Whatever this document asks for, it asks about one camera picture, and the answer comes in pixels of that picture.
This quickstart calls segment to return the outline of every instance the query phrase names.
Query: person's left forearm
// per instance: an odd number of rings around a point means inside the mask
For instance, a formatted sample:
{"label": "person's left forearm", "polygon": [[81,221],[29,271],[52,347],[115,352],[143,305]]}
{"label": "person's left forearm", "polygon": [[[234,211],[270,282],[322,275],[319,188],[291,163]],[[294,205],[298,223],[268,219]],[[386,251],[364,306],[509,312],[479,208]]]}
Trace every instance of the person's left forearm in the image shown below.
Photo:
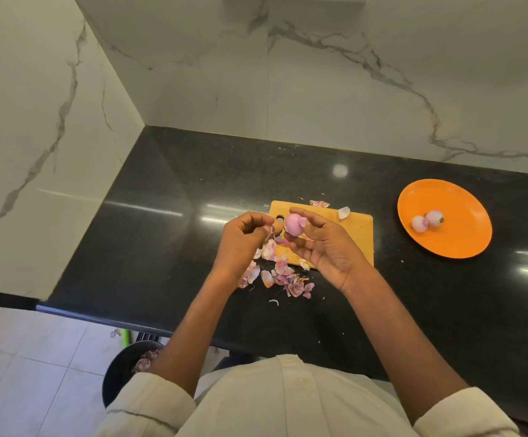
{"label": "person's left forearm", "polygon": [[235,288],[229,279],[210,274],[149,372],[179,385],[193,397],[217,322]]}

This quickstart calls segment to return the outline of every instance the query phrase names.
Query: person's right hand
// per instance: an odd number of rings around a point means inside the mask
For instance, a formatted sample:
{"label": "person's right hand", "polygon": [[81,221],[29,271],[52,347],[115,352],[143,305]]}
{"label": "person's right hand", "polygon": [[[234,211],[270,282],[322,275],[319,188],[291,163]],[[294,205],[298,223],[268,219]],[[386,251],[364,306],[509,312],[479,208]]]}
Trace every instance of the person's right hand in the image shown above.
{"label": "person's right hand", "polygon": [[342,226],[304,208],[290,207],[289,211],[307,219],[304,233],[310,238],[285,233],[290,249],[311,262],[335,288],[346,293],[355,287],[359,273],[372,269]]}

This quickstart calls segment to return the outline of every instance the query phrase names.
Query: person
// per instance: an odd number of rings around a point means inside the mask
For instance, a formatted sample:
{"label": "person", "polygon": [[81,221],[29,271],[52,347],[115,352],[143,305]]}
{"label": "person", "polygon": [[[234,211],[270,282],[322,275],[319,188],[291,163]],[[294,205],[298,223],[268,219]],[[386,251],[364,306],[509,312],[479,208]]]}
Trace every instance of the person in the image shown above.
{"label": "person", "polygon": [[344,228],[302,208],[290,212],[307,219],[309,238],[286,234],[290,249],[345,295],[399,401],[366,376],[306,364],[296,355],[209,374],[224,372],[194,400],[224,305],[274,223],[247,212],[226,223],[213,268],[183,321],[150,371],[133,376],[108,406],[99,437],[519,435],[435,350]]}

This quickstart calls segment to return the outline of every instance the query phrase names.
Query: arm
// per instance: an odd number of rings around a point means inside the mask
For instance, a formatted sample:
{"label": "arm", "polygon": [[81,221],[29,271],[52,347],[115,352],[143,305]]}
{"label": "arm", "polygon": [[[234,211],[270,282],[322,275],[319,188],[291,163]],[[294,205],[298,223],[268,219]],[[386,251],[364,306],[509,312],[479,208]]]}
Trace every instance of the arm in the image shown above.
{"label": "arm", "polygon": [[290,248],[345,294],[412,424],[439,401],[468,387],[339,224],[302,208],[290,212],[308,219],[304,231],[311,238],[287,234]]}
{"label": "arm", "polygon": [[273,223],[271,216],[247,212],[225,225],[212,271],[175,334],[153,362],[152,374],[179,385],[193,397],[225,303]]}

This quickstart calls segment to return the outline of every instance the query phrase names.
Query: person's right forearm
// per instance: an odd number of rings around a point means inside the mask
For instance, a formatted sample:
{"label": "person's right forearm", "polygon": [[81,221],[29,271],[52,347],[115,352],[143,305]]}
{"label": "person's right forearm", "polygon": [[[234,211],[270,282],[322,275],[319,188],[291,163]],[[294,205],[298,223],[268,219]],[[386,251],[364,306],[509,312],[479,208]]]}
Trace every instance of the person's right forearm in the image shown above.
{"label": "person's right forearm", "polygon": [[373,267],[356,270],[343,291],[414,422],[442,399],[467,388],[422,333]]}

